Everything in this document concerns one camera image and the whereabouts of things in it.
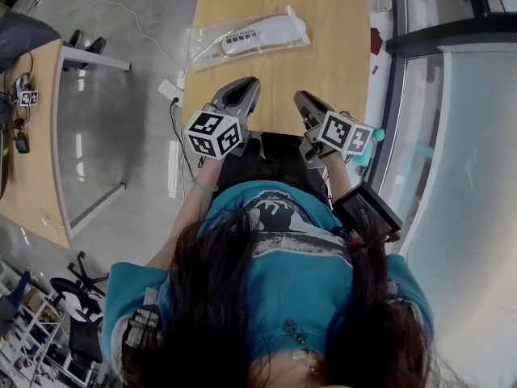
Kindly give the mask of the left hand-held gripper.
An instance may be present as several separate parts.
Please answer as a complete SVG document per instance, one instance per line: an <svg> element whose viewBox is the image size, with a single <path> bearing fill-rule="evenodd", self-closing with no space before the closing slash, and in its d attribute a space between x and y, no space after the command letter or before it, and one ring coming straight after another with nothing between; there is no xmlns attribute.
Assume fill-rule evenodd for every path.
<svg viewBox="0 0 517 388"><path fill-rule="evenodd" d="M216 160L241 156L251 138L248 119L260 91L257 78L240 78L222 87L204 106L190 110L184 128L192 150Z"/></svg>

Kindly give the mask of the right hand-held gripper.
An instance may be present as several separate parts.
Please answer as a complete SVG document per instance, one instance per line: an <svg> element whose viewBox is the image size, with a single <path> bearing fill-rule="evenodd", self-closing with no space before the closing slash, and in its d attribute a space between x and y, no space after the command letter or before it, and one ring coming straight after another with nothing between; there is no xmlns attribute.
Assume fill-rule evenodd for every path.
<svg viewBox="0 0 517 388"><path fill-rule="evenodd" d="M345 157L364 153L374 133L372 126L348 112L335 112L328 103L308 91L297 91L294 102L306 129L300 152L309 169L324 167L319 158L324 146Z"/></svg>

